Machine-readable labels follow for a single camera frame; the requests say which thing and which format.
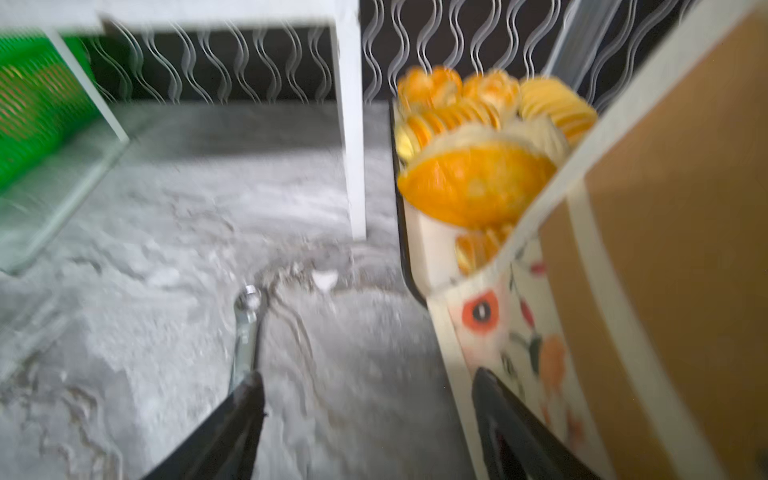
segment dried orange slice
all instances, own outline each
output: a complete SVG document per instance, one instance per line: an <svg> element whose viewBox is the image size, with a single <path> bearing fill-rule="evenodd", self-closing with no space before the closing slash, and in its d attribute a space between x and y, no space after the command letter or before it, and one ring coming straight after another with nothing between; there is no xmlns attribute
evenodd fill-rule
<svg viewBox="0 0 768 480"><path fill-rule="evenodd" d="M456 263L462 275L471 275L493 260L512 230L512 225L503 225L456 237Z"/></svg>
<svg viewBox="0 0 768 480"><path fill-rule="evenodd" d="M535 77L520 86L520 115L530 120L546 115L576 146L598 121L598 113L556 78Z"/></svg>
<svg viewBox="0 0 768 480"><path fill-rule="evenodd" d="M395 126L397 154L410 161L438 135L470 123L498 128L501 121L493 106L475 100L461 100L448 107L412 114Z"/></svg>
<svg viewBox="0 0 768 480"><path fill-rule="evenodd" d="M446 67L435 67L432 73L412 67L397 82L400 108L405 114L453 104L461 90L462 79Z"/></svg>
<svg viewBox="0 0 768 480"><path fill-rule="evenodd" d="M493 105L497 111L506 113L517 107L520 84L503 70L492 70L486 74L476 73L464 80L462 97L480 100Z"/></svg>
<svg viewBox="0 0 768 480"><path fill-rule="evenodd" d="M413 159L397 184L424 214L482 229L516 224L555 170L530 144L490 127L466 125Z"/></svg>

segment red flower print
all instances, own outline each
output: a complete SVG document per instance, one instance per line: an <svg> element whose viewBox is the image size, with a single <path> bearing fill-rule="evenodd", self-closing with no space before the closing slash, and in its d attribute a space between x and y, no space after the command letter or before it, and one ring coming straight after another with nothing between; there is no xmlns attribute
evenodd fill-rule
<svg viewBox="0 0 768 480"><path fill-rule="evenodd" d="M474 333L488 333L498 325L498 299L493 290L469 300L462 309L462 323Z"/></svg>

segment green plastic crate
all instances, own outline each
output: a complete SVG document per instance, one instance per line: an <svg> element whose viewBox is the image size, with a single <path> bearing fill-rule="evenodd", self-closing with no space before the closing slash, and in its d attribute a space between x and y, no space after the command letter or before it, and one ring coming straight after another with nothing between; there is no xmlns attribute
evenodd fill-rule
<svg viewBox="0 0 768 480"><path fill-rule="evenodd" d="M93 80L80 41L65 41ZM0 191L97 115L47 38L0 37Z"/></svg>

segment wavy pattern wallpaper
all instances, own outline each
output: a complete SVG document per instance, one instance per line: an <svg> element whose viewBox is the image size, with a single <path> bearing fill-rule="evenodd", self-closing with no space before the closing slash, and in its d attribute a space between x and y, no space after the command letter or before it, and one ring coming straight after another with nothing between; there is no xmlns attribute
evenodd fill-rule
<svg viewBox="0 0 768 480"><path fill-rule="evenodd" d="M545 66L569 12L588 0L361 0L366 102L391 98L409 67L466 76ZM603 111L697 0L623 0L579 93ZM274 102L334 99L327 28L128 31L83 38L109 101Z"/></svg>

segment white table leg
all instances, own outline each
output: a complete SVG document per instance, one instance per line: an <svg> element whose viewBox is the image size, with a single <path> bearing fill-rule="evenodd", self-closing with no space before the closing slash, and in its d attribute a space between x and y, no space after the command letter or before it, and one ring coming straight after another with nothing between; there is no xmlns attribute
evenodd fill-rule
<svg viewBox="0 0 768 480"><path fill-rule="evenodd" d="M128 142L128 134L125 133L125 130L112 113L112 110L110 110L107 102L104 101L101 95L99 95L98 90L96 90L96 87L91 83L88 74L85 73L85 70L83 70L78 63L77 58L75 58L72 52L69 51L69 48L64 42L64 39L61 38L61 35L59 35L57 31L51 29L46 29L45 35L48 37L48 40L51 41L54 48L56 48L58 54L61 55L61 59L64 60L64 63L66 63L69 69L72 70L72 74L78 79L80 85L85 89L85 93L88 94L88 97L94 102L96 108L101 112L101 115L107 121L109 126L112 127L114 134L118 136L120 142Z"/></svg>
<svg viewBox="0 0 768 480"><path fill-rule="evenodd" d="M352 238L366 238L366 173L362 147L362 49L357 15L337 20L331 35L333 68L336 79L336 103L349 201Z"/></svg>

